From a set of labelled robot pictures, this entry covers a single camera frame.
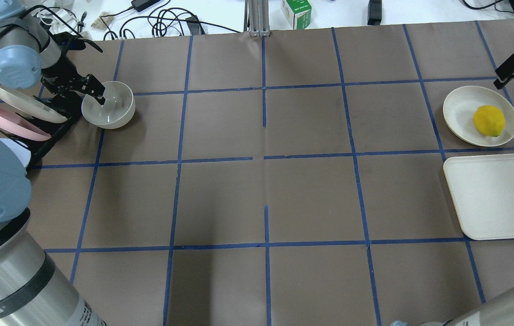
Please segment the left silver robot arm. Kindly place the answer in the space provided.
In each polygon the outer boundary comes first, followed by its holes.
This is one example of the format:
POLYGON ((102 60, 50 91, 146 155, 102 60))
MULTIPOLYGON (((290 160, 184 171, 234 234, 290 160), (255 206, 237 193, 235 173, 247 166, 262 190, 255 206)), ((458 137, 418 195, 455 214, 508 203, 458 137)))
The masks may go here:
MULTIPOLYGON (((79 93, 104 104, 105 87, 95 76, 81 76, 53 36, 18 0, 0 0, 0 86, 29 88, 44 83, 58 104, 71 104, 58 126, 81 115, 79 93)), ((41 147, 41 158, 54 143, 51 134, 10 111, 10 130, 17 139, 41 147)), ((26 166, 0 140, 0 326, 104 326, 100 318, 62 274, 52 258, 27 232, 31 183, 26 166)))

